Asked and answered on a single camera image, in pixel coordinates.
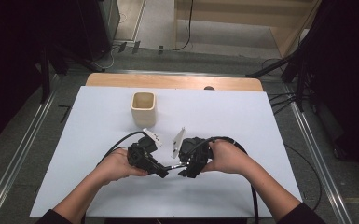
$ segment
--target black sleeve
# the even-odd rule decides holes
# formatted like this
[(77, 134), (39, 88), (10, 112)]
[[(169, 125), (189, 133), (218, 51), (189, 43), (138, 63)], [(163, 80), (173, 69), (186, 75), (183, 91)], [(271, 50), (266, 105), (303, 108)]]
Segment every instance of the black sleeve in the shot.
[(48, 210), (45, 215), (43, 215), (35, 224), (72, 224), (66, 218), (62, 217), (60, 214), (54, 212), (53, 210)]
[(277, 224), (291, 223), (325, 224), (325, 222), (304, 203), (299, 204), (295, 209), (277, 222)]

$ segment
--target wooden table edge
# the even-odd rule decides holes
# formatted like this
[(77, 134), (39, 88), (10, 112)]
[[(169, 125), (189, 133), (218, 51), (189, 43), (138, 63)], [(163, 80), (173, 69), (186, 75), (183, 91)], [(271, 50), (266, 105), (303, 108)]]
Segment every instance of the wooden table edge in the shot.
[(92, 73), (86, 86), (163, 88), (203, 90), (213, 87), (217, 91), (263, 91), (260, 80), (249, 77), (207, 77), (160, 74)]

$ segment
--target white table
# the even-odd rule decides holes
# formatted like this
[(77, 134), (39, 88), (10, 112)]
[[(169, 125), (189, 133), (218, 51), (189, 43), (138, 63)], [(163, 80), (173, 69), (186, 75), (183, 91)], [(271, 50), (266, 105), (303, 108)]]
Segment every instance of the white table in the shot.
[[(139, 131), (131, 118), (131, 96), (157, 95), (158, 122), (150, 130), (163, 146), (153, 156), (163, 165), (172, 159), (172, 140), (186, 126), (186, 137), (228, 136), (248, 151), (286, 189), (301, 200), (266, 93), (151, 88), (82, 87), (38, 192), (31, 217), (43, 216), (88, 174), (104, 153), (128, 133)], [(141, 137), (136, 135), (121, 146)], [(249, 183), (239, 175), (218, 172), (195, 179), (170, 171), (129, 177), (103, 187), (89, 217), (252, 217)], [(259, 200), (259, 215), (270, 213)]]

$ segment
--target black cable on floor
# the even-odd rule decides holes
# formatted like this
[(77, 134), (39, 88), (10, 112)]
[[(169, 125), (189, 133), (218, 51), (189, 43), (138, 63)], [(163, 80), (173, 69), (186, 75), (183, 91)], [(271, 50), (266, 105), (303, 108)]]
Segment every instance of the black cable on floor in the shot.
[(289, 96), (289, 97), (293, 97), (295, 95), (294, 92), (288, 92), (288, 93), (277, 93), (277, 94), (267, 94), (267, 96), (274, 96), (272, 98), (269, 99), (269, 101), (273, 101), (281, 96)]
[(278, 59), (278, 58), (271, 58), (271, 59), (267, 59), (267, 60), (265, 60), (262, 64), (261, 64), (261, 70), (263, 70), (264, 69), (264, 64), (266, 63), (266, 62), (268, 62), (268, 61), (271, 61), (271, 60), (280, 60), (280, 59)]
[(278, 110), (276, 110), (274, 112), (274, 116), (277, 115), (279, 112), (283, 111), (287, 106), (289, 106), (290, 104), (292, 104), (293, 101), (289, 101), (286, 105), (282, 106), (281, 108), (279, 108)]
[(158, 49), (150, 49), (150, 48), (140, 48), (140, 49), (158, 50), (158, 51), (164, 51), (164, 50), (179, 51), (179, 50), (182, 50), (185, 47), (187, 47), (188, 43), (190, 42), (190, 38), (191, 38), (191, 21), (192, 21), (192, 17), (193, 17), (193, 6), (194, 6), (194, 0), (191, 0), (190, 16), (188, 18), (188, 39), (183, 47), (181, 47), (180, 49), (165, 49), (161, 46), (161, 48), (158, 48)]
[(287, 148), (291, 149), (292, 151), (296, 152), (296, 154), (298, 156), (300, 156), (309, 166), (310, 168), (313, 170), (313, 172), (315, 173), (316, 175), (316, 178), (318, 179), (318, 184), (319, 184), (319, 197), (318, 197), (318, 200), (316, 201), (316, 205), (313, 206), (312, 208), (312, 211), (315, 211), (316, 208), (318, 208), (321, 200), (322, 200), (322, 182), (321, 182), (321, 179), (319, 178), (319, 175), (318, 173), (316, 172), (315, 168), (313, 168), (313, 166), (311, 165), (311, 163), (303, 156), (301, 155), (301, 153), (299, 153), (297, 150), (295, 150), (294, 148), (288, 146), (286, 143), (283, 143)]

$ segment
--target ceramic cup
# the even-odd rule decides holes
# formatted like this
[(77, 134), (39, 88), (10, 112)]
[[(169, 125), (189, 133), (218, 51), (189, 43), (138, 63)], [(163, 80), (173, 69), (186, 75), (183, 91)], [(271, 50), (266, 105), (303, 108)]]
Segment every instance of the ceramic cup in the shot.
[(136, 92), (131, 99), (131, 112), (135, 124), (150, 128), (156, 124), (156, 95), (153, 92)]

